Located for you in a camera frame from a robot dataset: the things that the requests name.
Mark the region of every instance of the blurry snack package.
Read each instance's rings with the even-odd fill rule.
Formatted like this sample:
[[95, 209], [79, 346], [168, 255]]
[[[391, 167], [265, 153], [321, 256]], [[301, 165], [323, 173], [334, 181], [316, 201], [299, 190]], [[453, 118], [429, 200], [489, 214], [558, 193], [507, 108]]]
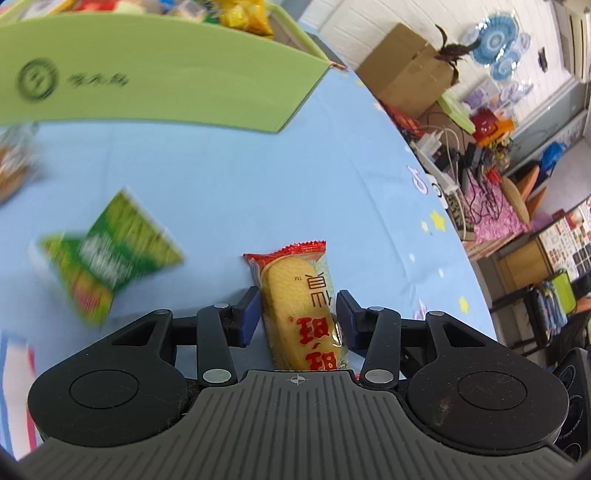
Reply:
[[222, 7], [217, 2], [217, 0], [198, 0], [200, 5], [205, 7], [207, 11], [207, 16], [205, 18], [205, 23], [213, 23], [218, 24], [220, 23], [220, 15], [222, 14]]
[[0, 135], [0, 205], [15, 194], [36, 165], [36, 124], [11, 125]]
[[113, 9], [114, 14], [144, 15], [147, 12], [141, 0], [118, 0]]
[[244, 30], [261, 37], [273, 37], [264, 0], [220, 0], [220, 21], [225, 27]]
[[76, 12], [112, 12], [117, 5], [116, 0], [80, 0], [74, 11]]
[[160, 5], [160, 12], [164, 15], [170, 12], [176, 5], [174, 0], [158, 0], [158, 3]]
[[71, 10], [75, 0], [38, 0], [31, 4], [24, 12], [21, 19], [45, 17], [59, 12]]
[[86, 235], [45, 236], [38, 247], [81, 317], [95, 325], [106, 319], [117, 291], [184, 260], [124, 190]]
[[183, 0], [175, 5], [168, 14], [174, 17], [201, 23], [207, 16], [207, 10], [203, 5], [198, 4], [193, 0]]
[[263, 294], [263, 320], [278, 369], [345, 367], [325, 253], [326, 242], [306, 242], [268, 255], [244, 255]]

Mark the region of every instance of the power strip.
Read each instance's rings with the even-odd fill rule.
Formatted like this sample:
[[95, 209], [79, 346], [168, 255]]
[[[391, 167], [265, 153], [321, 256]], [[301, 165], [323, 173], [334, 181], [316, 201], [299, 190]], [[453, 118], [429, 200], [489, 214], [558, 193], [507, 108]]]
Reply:
[[437, 183], [446, 195], [451, 195], [459, 189], [459, 185], [447, 173], [439, 170], [439, 168], [433, 163], [433, 160], [425, 152], [419, 149], [414, 142], [411, 142], [410, 148], [413, 149], [414, 154], [417, 156], [417, 159], [423, 168], [437, 179]]

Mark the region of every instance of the green snack bag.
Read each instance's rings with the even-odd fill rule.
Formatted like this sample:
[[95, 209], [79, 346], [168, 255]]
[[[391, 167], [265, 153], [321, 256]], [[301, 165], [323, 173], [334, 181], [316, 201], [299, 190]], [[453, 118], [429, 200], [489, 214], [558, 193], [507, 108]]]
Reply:
[[46, 236], [38, 246], [76, 310], [95, 325], [105, 321], [114, 295], [128, 283], [184, 260], [124, 190], [85, 236]]
[[197, 0], [197, 3], [204, 6], [205, 10], [207, 10], [205, 23], [220, 23], [220, 12], [222, 9], [216, 0]]

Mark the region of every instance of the blue decorative fan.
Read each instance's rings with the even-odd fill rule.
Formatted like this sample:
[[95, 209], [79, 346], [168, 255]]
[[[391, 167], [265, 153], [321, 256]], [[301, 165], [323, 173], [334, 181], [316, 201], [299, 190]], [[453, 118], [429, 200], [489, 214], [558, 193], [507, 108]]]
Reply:
[[480, 46], [472, 51], [474, 61], [481, 65], [496, 62], [513, 45], [518, 35], [519, 26], [512, 16], [498, 14], [489, 17], [480, 28]]
[[521, 53], [517, 50], [505, 52], [501, 59], [492, 66], [492, 79], [497, 82], [502, 82], [503, 80], [511, 78], [520, 61]]

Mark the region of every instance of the yellow snack wrapper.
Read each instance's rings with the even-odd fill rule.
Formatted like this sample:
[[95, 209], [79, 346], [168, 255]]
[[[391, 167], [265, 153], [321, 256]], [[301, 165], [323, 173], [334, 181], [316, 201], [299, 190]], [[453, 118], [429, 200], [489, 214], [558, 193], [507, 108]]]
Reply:
[[264, 0], [220, 0], [220, 6], [220, 22], [225, 27], [244, 30], [261, 37], [273, 37]]
[[244, 255], [263, 294], [263, 320], [278, 369], [345, 367], [346, 348], [330, 310], [334, 290], [325, 252], [325, 242], [308, 242], [269, 255]]

